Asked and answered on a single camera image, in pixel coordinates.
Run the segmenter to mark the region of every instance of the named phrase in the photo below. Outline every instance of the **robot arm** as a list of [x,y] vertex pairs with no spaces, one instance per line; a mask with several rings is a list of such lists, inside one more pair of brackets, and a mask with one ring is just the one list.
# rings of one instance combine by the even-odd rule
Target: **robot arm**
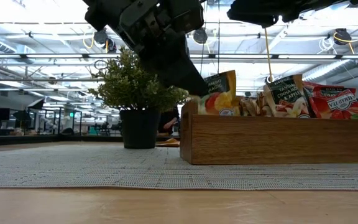
[[106,25],[166,85],[205,95],[208,87],[188,55],[186,33],[203,26],[198,0],[84,0],[85,15],[97,31]]

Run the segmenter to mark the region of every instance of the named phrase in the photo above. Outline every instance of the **mango snack bag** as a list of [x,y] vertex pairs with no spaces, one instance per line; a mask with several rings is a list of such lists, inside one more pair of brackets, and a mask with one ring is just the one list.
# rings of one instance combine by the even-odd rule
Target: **mango snack bag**
[[231,70],[205,78],[208,95],[195,97],[199,114],[240,115],[236,98],[236,71]]

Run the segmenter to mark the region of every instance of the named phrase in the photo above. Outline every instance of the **green leaves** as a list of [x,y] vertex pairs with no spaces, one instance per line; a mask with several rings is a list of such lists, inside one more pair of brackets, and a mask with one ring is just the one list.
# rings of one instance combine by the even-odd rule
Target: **green leaves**
[[93,78],[103,78],[104,83],[89,92],[101,97],[105,105],[119,110],[164,112],[185,101],[185,90],[173,86],[165,88],[156,74],[142,68],[138,56],[130,49],[121,47],[120,51],[120,57],[108,60],[107,69],[92,74]]

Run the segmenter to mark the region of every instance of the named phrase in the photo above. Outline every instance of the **person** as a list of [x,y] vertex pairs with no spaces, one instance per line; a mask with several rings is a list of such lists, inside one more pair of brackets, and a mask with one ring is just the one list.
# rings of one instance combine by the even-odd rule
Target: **person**
[[172,127],[179,120],[178,106],[174,106],[172,110],[161,114],[160,123],[158,124],[158,133],[173,133]]

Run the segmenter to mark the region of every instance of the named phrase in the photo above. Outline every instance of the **ceiling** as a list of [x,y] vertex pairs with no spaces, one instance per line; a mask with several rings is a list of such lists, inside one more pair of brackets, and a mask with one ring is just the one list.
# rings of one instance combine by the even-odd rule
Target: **ceiling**
[[[194,59],[195,67],[202,76],[207,77],[225,70],[236,70],[237,88],[257,90],[264,84],[269,75],[266,60],[241,60],[244,54],[266,54],[265,33],[261,26],[231,21],[226,12],[232,1],[221,0],[220,11],[215,5],[204,4],[205,29],[208,34],[207,43],[197,44],[193,34],[188,35],[190,54],[235,54],[226,59]],[[291,23],[279,21],[267,29],[268,46],[271,54],[292,55],[335,55],[351,54],[348,45],[336,45],[332,35],[337,28],[346,28],[353,40],[358,54],[358,9],[347,8],[347,4],[329,7],[320,11],[302,14],[302,19]],[[0,42],[14,49],[16,53],[37,54],[104,54],[104,50],[96,44],[92,45],[95,30],[84,20],[87,5],[82,0],[0,0]],[[107,32],[117,46],[123,41],[110,28]],[[90,70],[95,60],[83,59],[35,59],[32,65],[17,63],[15,60],[0,59],[0,76],[10,78],[36,79],[36,82],[22,83],[29,88],[95,88],[96,82],[73,82],[75,79],[90,79]],[[308,73],[311,69],[330,65],[329,60],[286,60],[272,61],[272,73],[275,78],[296,73]],[[335,83],[357,88],[358,66],[349,67],[348,71],[340,71],[326,78],[321,83]],[[50,84],[42,79],[54,77],[70,79],[69,82]],[[0,82],[0,88],[12,88],[12,83]],[[78,93],[52,93],[33,91],[33,95],[48,96],[55,94],[71,101],[85,101],[78,98]]]

